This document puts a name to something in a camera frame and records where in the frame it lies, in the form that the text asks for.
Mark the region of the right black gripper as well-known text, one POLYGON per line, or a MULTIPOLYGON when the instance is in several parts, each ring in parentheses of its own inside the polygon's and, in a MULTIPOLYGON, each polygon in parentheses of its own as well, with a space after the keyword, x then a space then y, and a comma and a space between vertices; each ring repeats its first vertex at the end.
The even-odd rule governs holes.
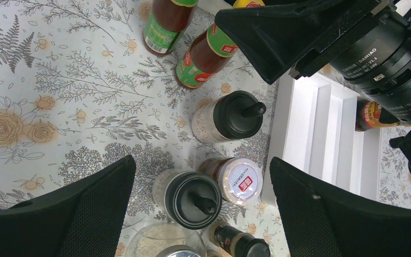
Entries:
POLYGON ((326 64, 411 124, 411 18, 392 1, 268 1, 217 12, 216 25, 271 84, 326 64))

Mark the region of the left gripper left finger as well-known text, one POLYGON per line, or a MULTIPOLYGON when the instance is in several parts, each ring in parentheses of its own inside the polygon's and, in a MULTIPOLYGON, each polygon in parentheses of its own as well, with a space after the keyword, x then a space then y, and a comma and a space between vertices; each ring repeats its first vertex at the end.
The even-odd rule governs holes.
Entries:
POLYGON ((0 209, 0 256, 113 256, 135 172, 127 155, 77 182, 0 209))

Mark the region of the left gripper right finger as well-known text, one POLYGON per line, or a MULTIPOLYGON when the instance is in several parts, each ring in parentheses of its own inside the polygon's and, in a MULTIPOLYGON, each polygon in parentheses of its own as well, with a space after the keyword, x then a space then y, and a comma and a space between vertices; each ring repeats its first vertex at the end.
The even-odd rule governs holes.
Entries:
POLYGON ((278 157, 269 172, 291 256, 411 256, 411 209, 345 191, 278 157))

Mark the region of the white divided organizer tray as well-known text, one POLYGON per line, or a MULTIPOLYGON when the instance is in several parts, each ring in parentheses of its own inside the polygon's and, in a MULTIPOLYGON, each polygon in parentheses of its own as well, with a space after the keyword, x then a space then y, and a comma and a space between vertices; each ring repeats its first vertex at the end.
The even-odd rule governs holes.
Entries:
POLYGON ((321 75, 278 80, 268 159, 364 198, 379 196, 380 131, 355 130, 359 93, 321 75))

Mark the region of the red lid chili sauce jar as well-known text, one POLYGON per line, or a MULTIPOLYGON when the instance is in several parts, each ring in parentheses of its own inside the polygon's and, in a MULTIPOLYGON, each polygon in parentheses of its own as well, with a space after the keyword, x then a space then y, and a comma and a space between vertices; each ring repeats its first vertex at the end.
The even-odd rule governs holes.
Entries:
POLYGON ((357 102, 355 130, 364 132, 370 129, 397 127, 403 123, 375 101, 357 102))

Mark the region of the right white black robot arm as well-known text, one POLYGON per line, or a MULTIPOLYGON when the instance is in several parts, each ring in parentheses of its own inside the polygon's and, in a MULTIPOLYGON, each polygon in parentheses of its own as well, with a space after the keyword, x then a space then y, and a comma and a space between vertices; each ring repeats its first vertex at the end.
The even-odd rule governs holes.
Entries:
MULTIPOLYGON (((346 81, 411 125, 411 18, 392 1, 269 1, 223 9, 215 24, 260 77, 310 77, 331 65, 346 81)), ((408 160, 411 131, 390 140, 408 160)))

